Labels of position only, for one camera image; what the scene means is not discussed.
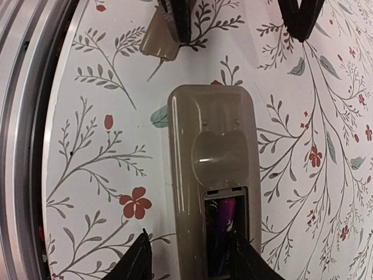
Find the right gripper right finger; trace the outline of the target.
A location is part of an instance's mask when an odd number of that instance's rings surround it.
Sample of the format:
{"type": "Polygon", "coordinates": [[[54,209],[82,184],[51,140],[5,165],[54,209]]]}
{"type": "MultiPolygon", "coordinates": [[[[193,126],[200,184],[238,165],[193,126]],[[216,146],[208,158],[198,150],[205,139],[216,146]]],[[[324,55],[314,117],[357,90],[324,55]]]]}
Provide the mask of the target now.
{"type": "Polygon", "coordinates": [[[230,279],[284,280],[239,232],[231,234],[230,279]]]}

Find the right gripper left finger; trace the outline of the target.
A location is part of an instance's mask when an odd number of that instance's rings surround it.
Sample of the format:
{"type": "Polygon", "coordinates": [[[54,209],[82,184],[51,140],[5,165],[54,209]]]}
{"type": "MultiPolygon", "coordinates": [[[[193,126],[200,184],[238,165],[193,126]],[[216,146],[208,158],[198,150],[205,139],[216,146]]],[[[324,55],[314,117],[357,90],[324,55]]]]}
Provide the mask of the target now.
{"type": "Polygon", "coordinates": [[[152,257],[149,235],[143,229],[143,232],[103,280],[151,280],[152,257]]]}

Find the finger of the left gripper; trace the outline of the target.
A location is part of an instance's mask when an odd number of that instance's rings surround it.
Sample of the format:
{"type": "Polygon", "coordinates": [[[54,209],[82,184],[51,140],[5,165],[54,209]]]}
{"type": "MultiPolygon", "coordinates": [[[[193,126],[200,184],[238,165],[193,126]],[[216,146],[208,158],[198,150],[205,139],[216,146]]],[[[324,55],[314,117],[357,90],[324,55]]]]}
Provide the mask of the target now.
{"type": "Polygon", "coordinates": [[[305,41],[311,35],[324,0],[278,0],[284,25],[289,35],[298,41],[305,41]]]}
{"type": "Polygon", "coordinates": [[[191,40],[191,1],[159,0],[159,8],[166,20],[171,37],[178,43],[187,44],[191,40]]]}

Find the remote battery cover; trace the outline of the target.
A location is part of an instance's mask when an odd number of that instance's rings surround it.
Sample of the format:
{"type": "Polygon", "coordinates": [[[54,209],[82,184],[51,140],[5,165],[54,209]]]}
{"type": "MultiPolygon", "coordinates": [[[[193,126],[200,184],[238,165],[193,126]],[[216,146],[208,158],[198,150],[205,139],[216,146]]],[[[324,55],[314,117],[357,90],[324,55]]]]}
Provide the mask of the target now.
{"type": "Polygon", "coordinates": [[[174,61],[178,55],[180,45],[172,38],[160,6],[157,7],[148,25],[139,49],[144,55],[165,61],[174,61]]]}

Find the dark battery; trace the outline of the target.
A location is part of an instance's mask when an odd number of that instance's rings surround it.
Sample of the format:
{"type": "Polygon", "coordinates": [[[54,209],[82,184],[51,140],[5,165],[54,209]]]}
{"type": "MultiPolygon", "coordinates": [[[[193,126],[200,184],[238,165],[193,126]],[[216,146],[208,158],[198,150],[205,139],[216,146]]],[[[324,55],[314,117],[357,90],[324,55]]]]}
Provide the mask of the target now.
{"type": "Polygon", "coordinates": [[[222,273],[224,259],[230,242],[230,231],[232,230],[235,214],[235,198],[225,198],[218,201],[218,217],[216,228],[216,241],[214,245],[213,275],[222,273]]]}

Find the white remote control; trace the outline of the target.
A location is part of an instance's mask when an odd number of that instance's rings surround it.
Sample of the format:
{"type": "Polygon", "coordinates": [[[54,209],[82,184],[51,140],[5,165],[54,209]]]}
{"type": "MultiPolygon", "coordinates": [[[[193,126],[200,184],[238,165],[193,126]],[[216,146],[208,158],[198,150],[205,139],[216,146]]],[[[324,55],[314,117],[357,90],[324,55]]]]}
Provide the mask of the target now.
{"type": "Polygon", "coordinates": [[[167,102],[182,279],[229,279],[230,242],[213,275],[218,201],[235,198],[231,232],[261,248],[261,180],[254,104],[241,86],[182,85],[167,102]]]}

